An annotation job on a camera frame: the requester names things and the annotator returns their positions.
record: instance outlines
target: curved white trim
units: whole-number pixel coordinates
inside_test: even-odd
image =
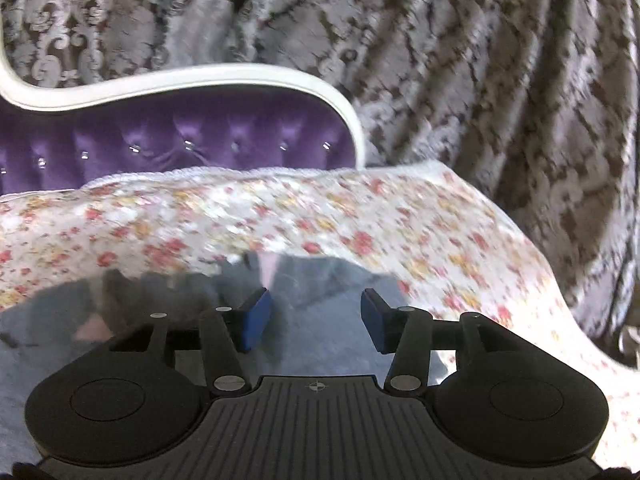
[[[2,38],[0,20],[0,95],[11,104],[27,110],[53,112],[74,110],[129,97],[229,84],[248,84],[291,88],[321,98],[332,106],[347,125],[355,147],[355,167],[365,165],[365,140],[360,120],[350,102],[320,78],[281,66],[257,63],[222,63],[148,72],[72,88],[40,88],[25,83],[14,72]]]

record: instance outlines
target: purple headboard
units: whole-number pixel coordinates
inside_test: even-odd
[[[287,88],[181,89],[66,112],[0,101],[0,194],[192,166],[352,168],[354,151],[333,107]]]

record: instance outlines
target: silver screw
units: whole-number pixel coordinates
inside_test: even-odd
[[[420,388],[420,379],[414,377],[412,375],[396,375],[393,379],[391,379],[390,384],[401,392],[410,392],[412,390],[417,390]]]
[[[223,375],[222,377],[218,377],[213,383],[221,392],[234,392],[242,388],[244,384],[244,379],[237,375]]]

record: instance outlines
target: gray fabric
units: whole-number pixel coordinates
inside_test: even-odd
[[[251,256],[210,278],[146,274],[126,280],[110,271],[98,286],[102,293],[92,294],[86,280],[67,283],[0,314],[0,472],[12,462],[38,459],[22,418],[24,403],[36,384],[94,346],[74,338],[92,314],[102,314],[115,331],[135,326],[153,312],[193,319],[204,303],[199,300],[242,303],[247,291],[260,287],[256,265]],[[391,305],[404,304],[390,276],[336,259],[284,258],[271,285],[273,317],[260,346],[241,356],[252,382],[263,374],[373,374],[382,383],[392,356],[376,353],[360,320],[360,294],[368,286]],[[197,379],[196,356],[182,354],[179,361],[180,371]],[[434,354],[430,382],[445,374]]]
[[[32,84],[233,60],[320,76],[369,164],[437,158],[542,250],[615,346],[636,275],[638,0],[2,0]]]

